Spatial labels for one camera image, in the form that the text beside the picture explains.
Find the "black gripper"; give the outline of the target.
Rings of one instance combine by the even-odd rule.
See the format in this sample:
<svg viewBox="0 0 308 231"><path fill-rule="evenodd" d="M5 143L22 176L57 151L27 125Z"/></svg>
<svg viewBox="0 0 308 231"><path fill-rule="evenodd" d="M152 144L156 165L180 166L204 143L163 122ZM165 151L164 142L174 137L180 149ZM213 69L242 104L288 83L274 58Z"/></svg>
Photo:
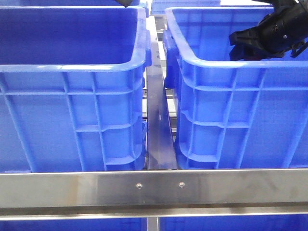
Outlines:
<svg viewBox="0 0 308 231"><path fill-rule="evenodd" d="M298 57L308 48L308 2L306 0L265 0L274 11L255 27L233 32L229 36L233 46L232 61L258 61L283 58L291 51Z"/></svg>
<svg viewBox="0 0 308 231"><path fill-rule="evenodd" d="M132 4L133 0L115 0L121 6L128 7Z"/></svg>

